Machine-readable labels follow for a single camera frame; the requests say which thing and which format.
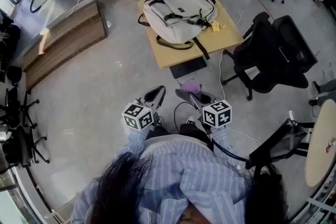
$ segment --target sneaker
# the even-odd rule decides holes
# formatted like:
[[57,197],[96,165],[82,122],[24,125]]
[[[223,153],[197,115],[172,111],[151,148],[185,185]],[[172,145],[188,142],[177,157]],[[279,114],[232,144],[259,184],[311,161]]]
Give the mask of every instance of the sneaker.
[[317,105],[317,100],[309,100],[308,104],[311,106]]
[[196,125],[196,118],[195,118],[194,116],[190,116],[190,117],[187,119],[186,123],[190,123],[190,124],[194,124],[194,125]]
[[321,87],[316,83],[316,81],[313,81],[313,87],[315,88],[318,94],[321,93]]

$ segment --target black pants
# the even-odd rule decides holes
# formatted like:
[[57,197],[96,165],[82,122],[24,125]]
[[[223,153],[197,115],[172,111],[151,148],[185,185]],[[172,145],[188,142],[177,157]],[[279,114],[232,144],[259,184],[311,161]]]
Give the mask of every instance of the black pants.
[[[146,140],[149,139],[149,138],[163,136],[163,135],[169,135],[169,134],[170,133],[164,127],[162,127],[160,125],[157,125],[154,128],[153,131],[150,131],[148,133],[148,135],[146,137]],[[200,130],[199,128],[197,128],[195,126],[195,124],[192,124],[192,123],[181,124],[179,134],[196,138],[196,139],[204,142],[208,146],[212,144],[210,138],[206,135],[206,133],[203,132],[202,130]]]

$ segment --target glass wall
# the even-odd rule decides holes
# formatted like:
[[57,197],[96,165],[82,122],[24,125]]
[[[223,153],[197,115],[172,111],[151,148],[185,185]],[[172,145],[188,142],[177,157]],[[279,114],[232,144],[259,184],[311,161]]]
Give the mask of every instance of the glass wall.
[[0,223],[40,224],[11,171],[0,175]]

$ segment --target metal stand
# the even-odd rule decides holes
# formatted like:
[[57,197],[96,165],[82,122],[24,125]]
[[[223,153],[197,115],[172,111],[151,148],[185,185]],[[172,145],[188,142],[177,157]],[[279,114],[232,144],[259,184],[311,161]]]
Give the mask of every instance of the metal stand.
[[198,57],[187,62],[179,63],[176,66],[169,67],[174,79],[178,79],[189,73],[195,72],[206,67],[203,57]]

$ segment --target white backpack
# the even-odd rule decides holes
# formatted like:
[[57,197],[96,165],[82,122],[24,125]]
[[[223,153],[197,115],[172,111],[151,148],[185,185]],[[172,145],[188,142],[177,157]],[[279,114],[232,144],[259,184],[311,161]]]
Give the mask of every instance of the white backpack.
[[143,14],[148,23],[140,21],[143,14],[138,22],[151,26],[158,35],[157,43],[162,46],[187,50],[193,46],[190,41],[193,39],[206,59],[209,59],[207,51],[196,36],[209,27],[217,17],[217,8],[214,3],[214,0],[146,0]]

